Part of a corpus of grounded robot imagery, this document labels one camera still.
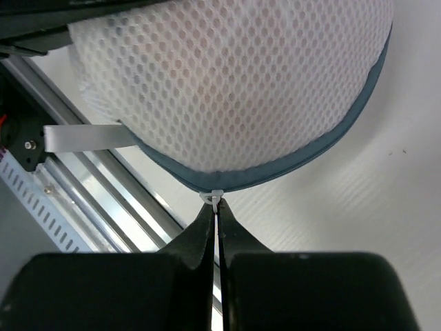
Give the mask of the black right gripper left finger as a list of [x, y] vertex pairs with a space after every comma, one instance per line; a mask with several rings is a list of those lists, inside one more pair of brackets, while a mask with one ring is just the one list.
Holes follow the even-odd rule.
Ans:
[[38, 254], [9, 285], [2, 330], [209, 330], [214, 212], [157, 252]]

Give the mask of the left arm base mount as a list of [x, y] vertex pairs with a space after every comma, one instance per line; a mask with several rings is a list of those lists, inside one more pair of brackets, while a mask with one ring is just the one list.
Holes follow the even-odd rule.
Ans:
[[44, 161], [44, 113], [12, 80], [1, 77], [1, 151], [8, 151], [27, 172]]

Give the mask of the white zipper pull tie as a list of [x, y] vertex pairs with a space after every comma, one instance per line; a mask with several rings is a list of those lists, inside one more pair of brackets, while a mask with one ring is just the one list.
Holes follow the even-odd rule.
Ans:
[[200, 192], [199, 197], [203, 202], [212, 207], [214, 214], [218, 214], [218, 205], [224, 195], [223, 190], [212, 190], [211, 192]]

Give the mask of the white mesh laundry bag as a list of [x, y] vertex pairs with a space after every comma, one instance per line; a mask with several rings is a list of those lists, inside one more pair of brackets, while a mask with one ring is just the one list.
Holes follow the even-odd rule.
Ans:
[[392, 1], [167, 1], [73, 23], [85, 102], [197, 192], [287, 174], [351, 128]]

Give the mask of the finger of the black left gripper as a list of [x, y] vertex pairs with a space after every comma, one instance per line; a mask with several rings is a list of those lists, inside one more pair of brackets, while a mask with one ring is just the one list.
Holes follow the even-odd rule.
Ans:
[[68, 25], [151, 1], [2, 1], [1, 55], [44, 56], [70, 43]]

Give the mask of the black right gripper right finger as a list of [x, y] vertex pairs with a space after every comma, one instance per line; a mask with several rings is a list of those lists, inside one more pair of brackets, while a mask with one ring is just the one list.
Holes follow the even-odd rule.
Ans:
[[418, 330], [392, 265], [371, 252], [273, 252], [218, 204], [226, 330]]

